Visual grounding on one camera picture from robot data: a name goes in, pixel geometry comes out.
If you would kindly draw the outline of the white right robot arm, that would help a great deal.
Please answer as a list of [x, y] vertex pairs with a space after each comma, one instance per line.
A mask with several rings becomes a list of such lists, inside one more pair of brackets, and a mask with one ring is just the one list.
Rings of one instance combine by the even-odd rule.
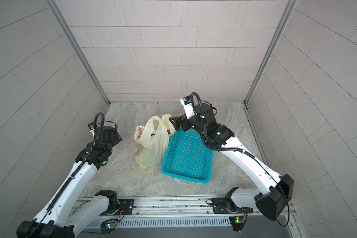
[[213, 107], [197, 105], [190, 97], [180, 100], [184, 115], [170, 118], [176, 130], [194, 130], [201, 143], [212, 151], [219, 151], [231, 159], [256, 185], [258, 194], [253, 197], [257, 209], [269, 220], [275, 221], [284, 209], [289, 208], [294, 180], [281, 175], [255, 157], [225, 125], [216, 122]]

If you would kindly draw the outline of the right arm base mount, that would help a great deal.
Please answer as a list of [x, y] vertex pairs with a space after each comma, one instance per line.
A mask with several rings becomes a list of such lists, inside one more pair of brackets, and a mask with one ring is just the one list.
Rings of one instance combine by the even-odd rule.
[[253, 213], [253, 208], [241, 207], [236, 205], [231, 197], [233, 192], [238, 190], [239, 187], [233, 187], [225, 197], [215, 197], [206, 200], [206, 204], [213, 208], [214, 214], [251, 214]]

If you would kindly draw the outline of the translucent cream plastic bag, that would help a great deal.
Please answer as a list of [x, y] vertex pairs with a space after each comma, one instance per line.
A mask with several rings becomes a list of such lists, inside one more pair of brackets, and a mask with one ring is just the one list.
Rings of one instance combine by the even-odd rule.
[[162, 164], [170, 138], [176, 132], [171, 117], [171, 114], [152, 116], [146, 125], [136, 127], [133, 136], [137, 145], [135, 160], [140, 167]]

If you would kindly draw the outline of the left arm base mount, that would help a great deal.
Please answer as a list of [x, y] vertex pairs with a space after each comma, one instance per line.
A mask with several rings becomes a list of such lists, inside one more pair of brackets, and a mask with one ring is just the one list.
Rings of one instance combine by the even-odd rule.
[[96, 196], [105, 196], [109, 204], [107, 209], [101, 213], [101, 216], [123, 216], [123, 215], [131, 215], [134, 199], [121, 199], [118, 198], [117, 193], [112, 190], [100, 190], [96, 194]]

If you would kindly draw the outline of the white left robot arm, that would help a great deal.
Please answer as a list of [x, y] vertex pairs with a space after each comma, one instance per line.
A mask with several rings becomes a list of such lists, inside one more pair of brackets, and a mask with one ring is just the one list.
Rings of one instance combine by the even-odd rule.
[[113, 147], [122, 140], [117, 127], [105, 125], [103, 113], [98, 113], [88, 127], [93, 132], [93, 141], [79, 153], [67, 178], [47, 205], [31, 221], [20, 224], [17, 237], [75, 238], [102, 213], [114, 215], [120, 210], [117, 193], [101, 190], [80, 209], [72, 211], [86, 184], [106, 165]]

